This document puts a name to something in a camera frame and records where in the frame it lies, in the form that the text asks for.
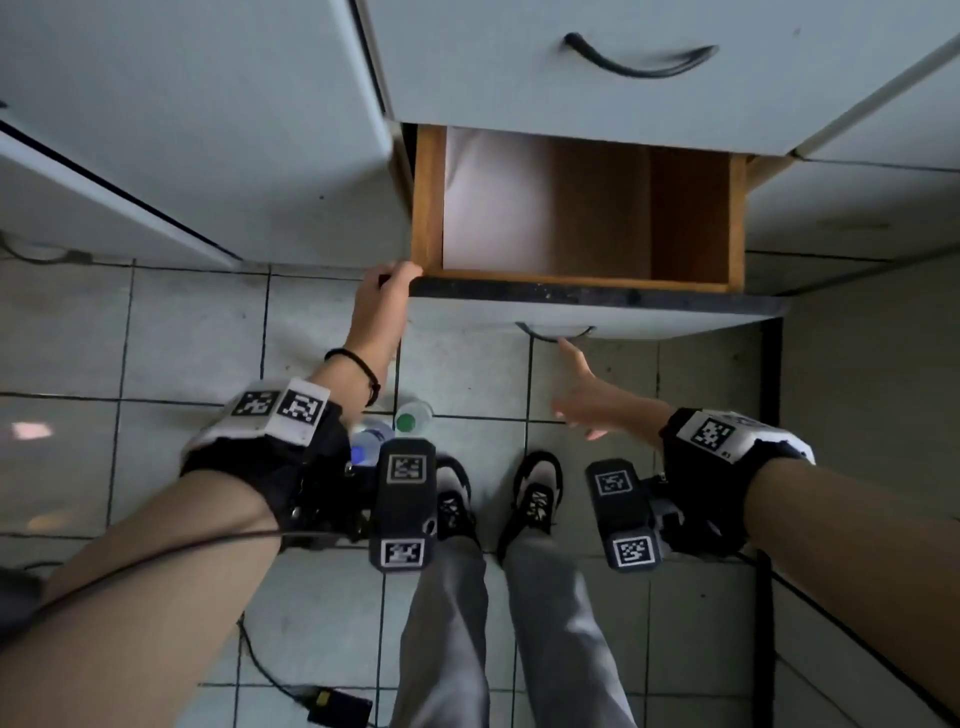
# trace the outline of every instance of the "person's left hand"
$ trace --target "person's left hand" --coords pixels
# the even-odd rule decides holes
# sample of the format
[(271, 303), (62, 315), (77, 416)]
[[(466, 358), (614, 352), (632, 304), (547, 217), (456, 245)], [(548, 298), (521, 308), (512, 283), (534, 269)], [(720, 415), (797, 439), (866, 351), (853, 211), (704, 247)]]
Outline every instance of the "person's left hand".
[[(380, 277), (390, 280), (379, 285)], [(357, 289), (345, 347), (362, 358), (382, 382), (407, 326), (410, 281), (423, 269), (409, 260), (370, 269)]]

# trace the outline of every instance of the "gray pants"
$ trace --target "gray pants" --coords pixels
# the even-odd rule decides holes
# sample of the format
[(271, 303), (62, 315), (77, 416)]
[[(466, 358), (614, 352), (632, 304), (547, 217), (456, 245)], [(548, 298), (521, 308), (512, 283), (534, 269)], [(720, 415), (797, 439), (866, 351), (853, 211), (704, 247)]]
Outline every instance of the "gray pants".
[[(454, 536), (420, 575), (400, 642), (392, 728), (489, 725), (485, 568), (477, 545)], [(510, 545), (504, 571), (539, 728), (636, 728), (573, 560), (527, 529)]]

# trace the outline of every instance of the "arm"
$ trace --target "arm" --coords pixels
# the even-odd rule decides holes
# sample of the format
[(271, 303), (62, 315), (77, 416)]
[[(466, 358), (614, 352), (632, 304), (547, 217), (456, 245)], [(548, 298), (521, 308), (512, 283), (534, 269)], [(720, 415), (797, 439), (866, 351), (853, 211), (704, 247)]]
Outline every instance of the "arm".
[[(392, 272), (379, 289), (377, 279)], [(420, 268), (371, 271), (357, 293), (347, 348), (383, 381)], [(333, 357), (310, 380), (328, 388), (347, 426), (367, 377)], [(137, 558), (209, 536), (276, 529), (263, 498), (223, 473), (189, 473), (57, 570), (44, 601)], [(170, 726), (273, 563), (278, 539), (192, 551), (137, 570), (51, 616), (0, 651), (0, 725)]]
[[(598, 379), (568, 342), (576, 377), (554, 411), (595, 439), (625, 431), (662, 450), (673, 407)], [(960, 522), (801, 460), (771, 460), (747, 491), (744, 522), (838, 619), (960, 715)]]

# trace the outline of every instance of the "hand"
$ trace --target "hand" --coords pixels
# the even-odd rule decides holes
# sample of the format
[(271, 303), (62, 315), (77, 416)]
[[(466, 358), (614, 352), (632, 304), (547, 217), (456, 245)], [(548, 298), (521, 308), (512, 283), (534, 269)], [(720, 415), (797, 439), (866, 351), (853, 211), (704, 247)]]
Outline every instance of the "hand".
[(558, 344), (576, 382), (565, 395), (553, 399), (554, 414), (571, 427), (586, 427), (588, 440), (601, 438), (611, 430), (624, 429), (625, 407), (634, 396), (597, 378), (584, 353), (566, 339), (560, 339)]
[[(390, 280), (381, 288), (384, 275)], [(381, 384), (407, 326), (410, 281), (422, 275), (423, 269), (409, 260), (380, 265), (367, 272), (357, 289), (345, 347), (367, 362)]]

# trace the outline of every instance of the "open drawer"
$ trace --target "open drawer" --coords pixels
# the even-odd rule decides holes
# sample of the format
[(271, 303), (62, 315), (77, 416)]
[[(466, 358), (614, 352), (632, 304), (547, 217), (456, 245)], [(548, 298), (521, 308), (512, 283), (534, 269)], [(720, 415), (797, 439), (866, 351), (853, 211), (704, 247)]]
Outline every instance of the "open drawer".
[(740, 293), (745, 196), (740, 155), (421, 126), (410, 320), (657, 339), (779, 316)]

